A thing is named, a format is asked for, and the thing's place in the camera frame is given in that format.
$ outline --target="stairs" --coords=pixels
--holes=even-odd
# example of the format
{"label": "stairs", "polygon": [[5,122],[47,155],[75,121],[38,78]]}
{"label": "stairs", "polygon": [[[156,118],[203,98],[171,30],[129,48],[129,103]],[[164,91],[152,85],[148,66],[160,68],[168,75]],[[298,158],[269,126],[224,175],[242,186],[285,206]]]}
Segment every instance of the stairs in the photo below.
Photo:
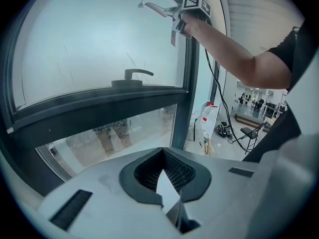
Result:
{"label": "stairs", "polygon": [[[248,126],[251,126],[251,127],[258,127],[261,123],[263,123],[264,121],[261,120],[261,119],[256,119],[256,118],[253,118],[251,116],[247,116],[247,115],[244,115],[244,114],[239,114],[239,113],[236,113],[235,114],[235,119],[237,122],[239,123],[242,123],[242,124],[245,124],[245,125],[248,125]],[[269,131],[269,125],[266,125],[264,127],[264,132],[268,132]]]}

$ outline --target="window glass pane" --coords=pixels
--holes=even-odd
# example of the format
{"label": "window glass pane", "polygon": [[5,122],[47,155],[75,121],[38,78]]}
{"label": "window glass pane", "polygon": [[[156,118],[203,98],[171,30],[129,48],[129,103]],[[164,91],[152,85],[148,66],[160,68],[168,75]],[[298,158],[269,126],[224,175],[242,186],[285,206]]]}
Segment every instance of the window glass pane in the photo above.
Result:
{"label": "window glass pane", "polygon": [[149,148],[169,147],[175,107],[161,108],[60,139],[47,144],[45,147],[49,151],[40,151],[41,155],[55,171],[62,167],[74,176],[109,158]]}
{"label": "window glass pane", "polygon": [[[15,48],[13,91],[17,107],[85,89],[108,87],[124,70],[144,85],[178,86],[178,61],[185,60],[186,39],[171,45],[170,17],[141,0],[37,0],[28,13]],[[173,0],[143,0],[161,7]]]}

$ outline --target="folding chair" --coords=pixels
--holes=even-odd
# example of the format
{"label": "folding chair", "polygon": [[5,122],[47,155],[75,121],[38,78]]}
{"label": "folding chair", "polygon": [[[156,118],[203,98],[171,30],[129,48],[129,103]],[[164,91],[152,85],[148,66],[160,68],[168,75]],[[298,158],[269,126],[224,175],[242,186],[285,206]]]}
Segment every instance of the folding chair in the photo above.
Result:
{"label": "folding chair", "polygon": [[[248,143],[248,146],[247,146],[247,148],[246,148],[245,155],[246,155],[246,153],[247,153],[248,150],[253,150],[253,149],[255,148],[255,144],[256,144],[256,141],[257,141],[257,137],[258,137],[258,132],[259,132],[259,130],[260,130],[265,124],[266,124],[266,123],[260,124],[260,125],[259,125],[257,128],[255,128],[254,130],[251,130],[251,129],[248,128],[248,127],[242,127],[242,128],[240,129],[240,131],[242,131],[245,135],[242,136],[241,138],[238,138],[238,140],[242,140],[242,139],[244,139],[244,138],[246,138],[246,137],[249,137],[249,143]],[[254,146],[253,146],[252,149],[249,149],[249,147],[250,147],[251,145],[253,145],[253,144],[250,145],[250,141],[253,140],[253,139],[255,139],[255,142],[253,143]],[[232,139],[230,139],[230,140],[231,140],[231,142],[228,140],[229,143],[234,143],[234,142],[237,141],[237,140],[234,140],[234,141],[233,141]]]}

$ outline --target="black bag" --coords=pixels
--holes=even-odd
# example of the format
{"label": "black bag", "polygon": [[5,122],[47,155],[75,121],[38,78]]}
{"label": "black bag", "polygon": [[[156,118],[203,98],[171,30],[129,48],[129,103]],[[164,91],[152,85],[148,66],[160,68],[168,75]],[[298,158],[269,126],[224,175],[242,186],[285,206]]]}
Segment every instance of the black bag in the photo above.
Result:
{"label": "black bag", "polygon": [[227,124],[227,122],[219,123],[218,126],[217,126],[217,131],[222,137],[226,137],[227,136],[230,139],[233,138],[230,126],[229,126],[229,124]]}

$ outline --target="white container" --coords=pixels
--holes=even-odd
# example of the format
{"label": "white container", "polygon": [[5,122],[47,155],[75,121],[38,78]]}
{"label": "white container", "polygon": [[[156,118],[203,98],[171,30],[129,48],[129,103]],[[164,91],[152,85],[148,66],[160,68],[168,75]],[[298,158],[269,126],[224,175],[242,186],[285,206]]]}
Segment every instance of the white container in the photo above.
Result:
{"label": "white container", "polygon": [[214,103],[207,103],[201,116],[201,127],[203,128],[204,137],[211,138],[214,132],[214,125],[216,123],[218,107]]}

